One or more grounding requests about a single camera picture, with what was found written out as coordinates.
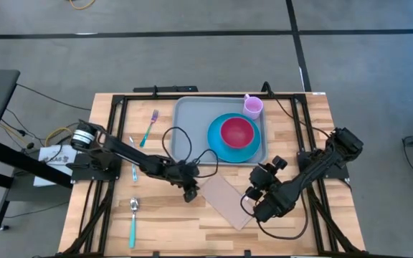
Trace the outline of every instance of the concrete floor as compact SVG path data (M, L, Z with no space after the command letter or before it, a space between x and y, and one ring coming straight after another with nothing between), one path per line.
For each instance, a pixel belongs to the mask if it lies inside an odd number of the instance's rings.
M294 0L294 6L300 29L413 29L413 1ZM60 0L0 0L0 34L289 28L285 2L277 0L112 0L84 11ZM413 35L301 39L313 91L327 92L336 125L365 143L349 170L366 248L413 257L413 172L401 145L413 134ZM302 90L291 36L0 40L0 69L18 69L19 83L83 107L96 92L152 85L248 91L267 80L274 90ZM23 89L9 108L42 137L88 118ZM16 147L1 131L0 141ZM409 157L413 162L413 148ZM51 205L14 203L8 215ZM0 232L0 257L54 254L66 209L6 220L12 228Z

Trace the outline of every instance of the black metal frame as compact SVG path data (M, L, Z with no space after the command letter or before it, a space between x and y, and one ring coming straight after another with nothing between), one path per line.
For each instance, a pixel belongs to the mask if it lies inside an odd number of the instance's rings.
M305 145L303 142L303 134L302 134L302 129L301 129L301 124L299 120L299 114L298 114L298 102L302 105L303 109L303 114L305 118L305 124L307 128L307 134L308 134L308 139L310 142L310 147L312 150L316 148L315 146L315 137L313 134L313 129L310 121L310 115L308 112L308 106L307 106L307 100L305 94L301 93L295 93L295 94L273 94L272 90L270 89L270 86L268 83L265 83L262 86L261 89L262 93L259 94L252 94L253 96L259 97L263 100L273 100L275 98L281 99L281 100L289 100L291 102L291 109L293 112L293 120L294 120L294 125L295 125L295 133L296 137L298 139L298 145L299 145L299 151L303 152L305 151ZM113 131L113 122L115 119L115 111L117 110L117 106L119 104L122 105L122 108L120 110L120 119L118 122L118 129L117 129L117 137L122 138L123 136L123 127L125 123L125 115L127 113L127 106L128 102L131 100L178 100L181 97L185 96L191 96L191 97L243 97L242 94L208 94L208 93L191 93L191 94L160 94L159 89L154 86L153 92L150 95L114 95L113 100L112 100L112 105L111 105L111 110L110 110L110 116L108 120L108 129L107 131L111 133ZM108 185L108 188L114 187L114 181L111 181ZM328 216L330 215L329 211L329 205L328 205L328 197L326 194L326 188L324 186L323 179L318 180L318 185L319 185L319 190L321 193L321 200L322 200L322 207L323 210L326 211ZM103 182L98 181L97 186L95 188L95 195L92 203L92 212L91 212L91 217L96 214L98 210L98 204L100 202L100 196L102 192L102 187L103 187ZM104 254L105 251L105 242L106 242L106 237L108 233L108 224L110 220L110 212L111 212L111 203L112 199L110 200L110 203L108 204L106 210L103 213L103 225L102 229L100 232L100 239L99 239L99 246L98 246L98 253ZM313 220L313 228L315 229L315 241L317 245L317 250L318 253L324 252L324 247L323 247L323 237L321 236L321 226L320 222L318 220L317 216L317 211L316 211L316 206L312 203L310 203L310 213L312 216ZM331 243L331 251L338 251L337 248L337 242L335 240L334 235L332 234L331 230L328 229L329 232L329 240ZM84 252L88 253L91 251L91 245L92 245L92 238L93 235L89 235L87 237L87 240L85 242L85 249Z

